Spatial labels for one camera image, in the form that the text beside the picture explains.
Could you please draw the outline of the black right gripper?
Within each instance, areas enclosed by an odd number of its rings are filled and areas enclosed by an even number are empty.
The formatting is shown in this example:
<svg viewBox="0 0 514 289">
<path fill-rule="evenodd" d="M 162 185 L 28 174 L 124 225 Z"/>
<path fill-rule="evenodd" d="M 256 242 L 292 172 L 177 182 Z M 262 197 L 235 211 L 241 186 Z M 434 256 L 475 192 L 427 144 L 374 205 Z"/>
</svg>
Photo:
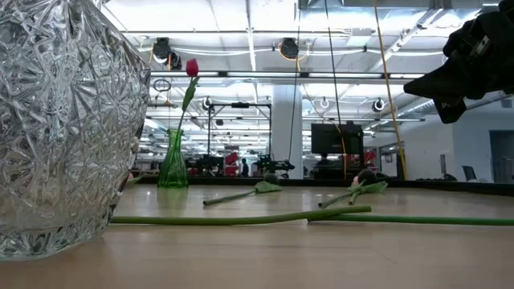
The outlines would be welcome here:
<svg viewBox="0 0 514 289">
<path fill-rule="evenodd" d="M 480 100 L 494 91 L 514 90 L 514 0 L 466 21 L 453 32 L 443 65 L 403 86 L 404 91 L 434 101 L 444 124 L 466 111 L 465 99 Z"/>
</svg>

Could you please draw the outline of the black artificial tulip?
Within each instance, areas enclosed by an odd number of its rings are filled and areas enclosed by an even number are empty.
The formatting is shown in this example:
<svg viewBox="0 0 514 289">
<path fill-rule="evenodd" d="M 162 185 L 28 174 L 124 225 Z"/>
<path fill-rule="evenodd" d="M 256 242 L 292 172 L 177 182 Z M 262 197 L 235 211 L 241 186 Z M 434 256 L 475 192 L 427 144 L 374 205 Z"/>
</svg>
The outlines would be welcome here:
<svg viewBox="0 0 514 289">
<path fill-rule="evenodd" d="M 382 178 L 379 178 L 376 173 L 374 173 L 372 170 L 369 170 L 369 169 L 363 169 L 362 171 L 359 172 L 358 175 L 356 175 L 356 177 L 358 177 L 358 181 L 359 182 L 365 180 L 365 183 L 367 185 L 373 184 L 374 182 L 385 181 Z M 343 201 L 345 199 L 348 200 L 348 204 L 349 204 L 349 199 L 350 199 L 349 188 L 348 188 L 348 192 L 345 193 L 345 194 L 342 194 L 342 195 L 337 196 L 337 197 L 333 197 L 333 198 L 331 198 L 331 199 L 329 199 L 327 201 L 319 202 L 318 203 L 318 207 L 320 209 L 325 209 L 325 208 L 329 207 L 330 205 L 332 205 L 332 204 L 334 204 L 336 202 L 339 202 L 339 201 Z"/>
<path fill-rule="evenodd" d="M 252 194 L 274 193 L 279 192 L 283 188 L 279 185 L 279 178 L 274 173 L 266 173 L 262 181 L 257 182 L 253 189 L 244 193 L 238 193 L 230 196 L 219 197 L 215 199 L 205 200 L 204 206 L 212 206 L 218 203 L 228 202 L 250 196 Z"/>
</svg>

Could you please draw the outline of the yellow artificial tulip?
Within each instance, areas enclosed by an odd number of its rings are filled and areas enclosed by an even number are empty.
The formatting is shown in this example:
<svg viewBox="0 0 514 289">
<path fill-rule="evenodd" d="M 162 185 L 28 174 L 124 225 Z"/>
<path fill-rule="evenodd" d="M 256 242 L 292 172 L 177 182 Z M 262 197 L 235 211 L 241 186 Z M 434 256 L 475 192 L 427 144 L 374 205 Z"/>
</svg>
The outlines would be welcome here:
<svg viewBox="0 0 514 289">
<path fill-rule="evenodd" d="M 438 224 L 462 226 L 514 226 L 514 219 L 498 218 L 450 218 L 450 217 L 421 217 L 421 216 L 382 216 L 341 214 L 320 218 L 320 221 L 339 222 L 391 222 L 410 224 Z"/>
</svg>

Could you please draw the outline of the red artificial tulip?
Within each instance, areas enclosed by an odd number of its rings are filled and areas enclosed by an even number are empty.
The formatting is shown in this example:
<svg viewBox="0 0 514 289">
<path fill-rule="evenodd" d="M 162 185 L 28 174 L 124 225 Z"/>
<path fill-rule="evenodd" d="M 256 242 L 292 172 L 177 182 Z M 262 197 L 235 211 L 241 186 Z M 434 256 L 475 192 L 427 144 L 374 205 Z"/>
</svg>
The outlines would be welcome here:
<svg viewBox="0 0 514 289">
<path fill-rule="evenodd" d="M 163 226 L 245 226 L 260 225 L 296 220 L 318 220 L 340 214 L 369 213 L 371 206 L 348 206 L 336 209 L 302 211 L 290 214 L 277 214 L 242 218 L 184 218 L 184 217 L 113 217 L 112 224 L 121 225 L 163 225 Z"/>
<path fill-rule="evenodd" d="M 190 59 L 186 63 L 186 74 L 190 77 L 190 83 L 188 88 L 186 89 L 184 99 L 182 102 L 182 115 L 179 120 L 179 124 L 177 130 L 180 132 L 182 130 L 182 122 L 184 120 L 186 110 L 190 105 L 191 100 L 194 98 L 194 94 L 196 91 L 196 85 L 200 79 L 198 76 L 199 66 L 198 61 L 196 59 Z"/>
</svg>

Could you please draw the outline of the green glass vase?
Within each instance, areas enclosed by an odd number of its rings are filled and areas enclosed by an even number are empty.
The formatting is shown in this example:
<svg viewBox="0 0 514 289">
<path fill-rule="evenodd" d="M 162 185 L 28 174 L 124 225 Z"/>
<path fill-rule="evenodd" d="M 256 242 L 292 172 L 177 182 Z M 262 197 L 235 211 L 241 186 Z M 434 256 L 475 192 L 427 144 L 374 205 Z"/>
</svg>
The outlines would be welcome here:
<svg viewBox="0 0 514 289">
<path fill-rule="evenodd" d="M 169 144 L 161 163 L 157 185 L 183 189 L 189 186 L 186 163 L 182 156 L 182 130 L 169 129 Z"/>
</svg>

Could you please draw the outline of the clear cut-glass vase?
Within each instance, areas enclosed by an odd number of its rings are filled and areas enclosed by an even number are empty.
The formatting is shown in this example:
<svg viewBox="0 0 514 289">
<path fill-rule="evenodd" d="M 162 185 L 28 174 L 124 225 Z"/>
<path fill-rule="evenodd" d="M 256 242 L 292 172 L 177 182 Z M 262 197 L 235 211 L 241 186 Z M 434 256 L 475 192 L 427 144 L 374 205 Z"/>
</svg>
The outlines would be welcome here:
<svg viewBox="0 0 514 289">
<path fill-rule="evenodd" d="M 0 261 L 104 232 L 136 159 L 149 81 L 93 0 L 0 0 Z"/>
</svg>

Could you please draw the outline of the black monitor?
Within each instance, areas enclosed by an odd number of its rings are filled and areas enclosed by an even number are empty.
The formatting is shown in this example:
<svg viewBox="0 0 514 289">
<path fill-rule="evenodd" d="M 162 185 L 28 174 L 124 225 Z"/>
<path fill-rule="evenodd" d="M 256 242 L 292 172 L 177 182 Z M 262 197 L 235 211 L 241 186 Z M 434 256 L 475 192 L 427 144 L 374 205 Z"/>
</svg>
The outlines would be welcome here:
<svg viewBox="0 0 514 289">
<path fill-rule="evenodd" d="M 311 124 L 312 153 L 362 154 L 364 132 L 360 125 Z"/>
</svg>

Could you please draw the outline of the long ceiling light bar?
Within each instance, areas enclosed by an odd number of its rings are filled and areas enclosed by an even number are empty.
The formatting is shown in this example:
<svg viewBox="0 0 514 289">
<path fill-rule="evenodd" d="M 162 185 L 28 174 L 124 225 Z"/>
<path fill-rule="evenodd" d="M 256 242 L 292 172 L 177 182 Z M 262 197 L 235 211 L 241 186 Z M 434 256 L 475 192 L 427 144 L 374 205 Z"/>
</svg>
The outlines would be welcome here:
<svg viewBox="0 0 514 289">
<path fill-rule="evenodd" d="M 184 71 L 152 71 L 152 77 L 187 77 Z M 204 71 L 199 72 L 200 77 L 221 78 L 331 78 L 337 79 L 384 79 L 384 73 L 374 72 L 273 72 L 273 71 Z M 389 79 L 417 79 L 424 76 L 419 73 L 389 73 Z"/>
</svg>

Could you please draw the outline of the white support column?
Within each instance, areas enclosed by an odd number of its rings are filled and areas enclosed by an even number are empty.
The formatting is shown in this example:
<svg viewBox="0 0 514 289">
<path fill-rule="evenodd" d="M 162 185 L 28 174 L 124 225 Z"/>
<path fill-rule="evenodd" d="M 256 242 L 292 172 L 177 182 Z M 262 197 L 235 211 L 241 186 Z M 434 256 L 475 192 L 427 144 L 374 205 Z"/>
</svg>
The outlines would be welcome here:
<svg viewBox="0 0 514 289">
<path fill-rule="evenodd" d="M 271 102 L 271 152 L 295 166 L 290 179 L 303 178 L 302 94 L 298 86 L 275 85 Z"/>
</svg>

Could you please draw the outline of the black frame station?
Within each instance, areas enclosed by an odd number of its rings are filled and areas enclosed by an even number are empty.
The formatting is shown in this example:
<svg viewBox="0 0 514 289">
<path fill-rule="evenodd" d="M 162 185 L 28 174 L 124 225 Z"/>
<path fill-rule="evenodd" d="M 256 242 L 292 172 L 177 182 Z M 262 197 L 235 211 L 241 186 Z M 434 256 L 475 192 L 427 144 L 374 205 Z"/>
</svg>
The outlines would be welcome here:
<svg viewBox="0 0 514 289">
<path fill-rule="evenodd" d="M 271 105 L 248 102 L 212 103 L 207 112 L 206 169 L 217 169 L 216 177 L 224 173 L 224 146 L 239 146 L 239 174 L 243 158 L 263 155 L 271 161 Z"/>
</svg>

